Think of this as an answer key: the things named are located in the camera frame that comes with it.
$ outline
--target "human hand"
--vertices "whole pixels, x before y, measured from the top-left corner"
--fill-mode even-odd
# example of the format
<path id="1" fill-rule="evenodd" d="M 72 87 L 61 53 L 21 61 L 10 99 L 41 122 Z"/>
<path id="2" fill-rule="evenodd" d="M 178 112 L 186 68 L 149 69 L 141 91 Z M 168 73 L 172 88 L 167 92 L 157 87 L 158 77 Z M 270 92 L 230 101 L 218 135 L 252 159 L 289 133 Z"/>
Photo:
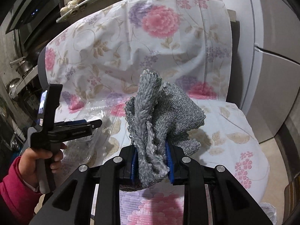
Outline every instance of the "human hand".
<path id="1" fill-rule="evenodd" d="M 67 148 L 67 146 L 64 143 L 61 143 L 60 148 L 64 150 Z M 19 162 L 19 172 L 22 179 L 31 186 L 37 187 L 38 177 L 35 161 L 37 159 L 51 158 L 52 155 L 53 154 L 51 151 L 46 151 L 44 149 L 27 148 L 21 156 Z M 63 159 L 63 157 L 64 156 L 62 151 L 59 150 L 59 152 L 54 156 L 54 162 L 50 165 L 52 173 L 58 173 L 60 171 L 60 168 L 62 166 L 61 159 Z"/>

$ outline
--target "person's arm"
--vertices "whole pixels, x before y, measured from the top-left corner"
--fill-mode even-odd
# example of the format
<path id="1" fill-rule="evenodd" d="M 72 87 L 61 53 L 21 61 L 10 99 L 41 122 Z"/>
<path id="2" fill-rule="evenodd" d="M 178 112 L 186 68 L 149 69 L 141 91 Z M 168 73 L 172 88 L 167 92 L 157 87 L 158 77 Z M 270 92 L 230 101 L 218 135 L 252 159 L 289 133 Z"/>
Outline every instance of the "person's arm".
<path id="1" fill-rule="evenodd" d="M 21 225 L 30 222 L 41 196 L 41 193 L 34 191 L 38 186 L 35 161 L 40 158 L 48 159 L 51 156 L 52 153 L 49 151 L 28 148 L 21 157 L 14 160 L 8 175 L 0 183 L 0 195 Z M 62 158 L 61 151 L 55 155 L 55 162 L 50 165 L 53 173 L 59 171 Z"/>

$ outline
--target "plastic bag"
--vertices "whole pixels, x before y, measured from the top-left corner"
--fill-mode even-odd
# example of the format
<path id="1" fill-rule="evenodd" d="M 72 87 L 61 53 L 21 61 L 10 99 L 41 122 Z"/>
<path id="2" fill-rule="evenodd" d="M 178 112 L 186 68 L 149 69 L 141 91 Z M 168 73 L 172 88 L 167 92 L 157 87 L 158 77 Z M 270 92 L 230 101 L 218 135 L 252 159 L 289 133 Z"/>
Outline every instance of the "plastic bag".
<path id="1" fill-rule="evenodd" d="M 63 162 L 76 163 L 77 166 L 87 164 L 94 154 L 96 143 L 99 142 L 100 135 L 106 122 L 109 119 L 111 106 L 106 101 L 90 102 L 85 105 L 75 120 L 85 119 L 93 121 L 102 120 L 102 125 L 93 131 L 91 136 L 74 139 L 67 142 L 68 149 L 64 150 Z"/>
<path id="2" fill-rule="evenodd" d="M 269 203 L 259 203 L 260 208 L 266 213 L 273 225 L 277 223 L 276 208 Z"/>

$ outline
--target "gray towel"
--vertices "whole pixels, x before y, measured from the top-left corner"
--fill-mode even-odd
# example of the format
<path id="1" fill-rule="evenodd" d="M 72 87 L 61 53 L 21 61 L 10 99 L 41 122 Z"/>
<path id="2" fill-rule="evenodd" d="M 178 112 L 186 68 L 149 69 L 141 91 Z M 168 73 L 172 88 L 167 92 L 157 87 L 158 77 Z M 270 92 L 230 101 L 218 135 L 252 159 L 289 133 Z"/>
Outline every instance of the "gray towel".
<path id="1" fill-rule="evenodd" d="M 188 139 L 187 131 L 204 125 L 204 111 L 179 86 L 162 82 L 156 72 L 141 74 L 137 95 L 126 103 L 125 113 L 139 159 L 140 184 L 135 189 L 147 188 L 168 174 L 166 140 L 188 156 L 200 148 L 199 142 Z"/>

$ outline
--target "rolled cloth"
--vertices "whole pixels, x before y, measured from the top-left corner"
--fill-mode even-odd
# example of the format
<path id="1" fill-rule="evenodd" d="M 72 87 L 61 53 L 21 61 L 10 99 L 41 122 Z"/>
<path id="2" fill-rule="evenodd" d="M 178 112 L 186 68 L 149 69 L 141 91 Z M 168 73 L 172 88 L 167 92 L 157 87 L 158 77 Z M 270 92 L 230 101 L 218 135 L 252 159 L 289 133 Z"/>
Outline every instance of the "rolled cloth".
<path id="1" fill-rule="evenodd" d="M 199 142 L 188 139 L 187 131 L 204 125 L 204 111 L 179 86 L 162 82 L 156 72 L 144 70 L 125 113 L 131 144 L 138 152 L 140 184 L 136 189 L 147 188 L 168 174 L 166 140 L 188 156 L 200 148 Z"/>

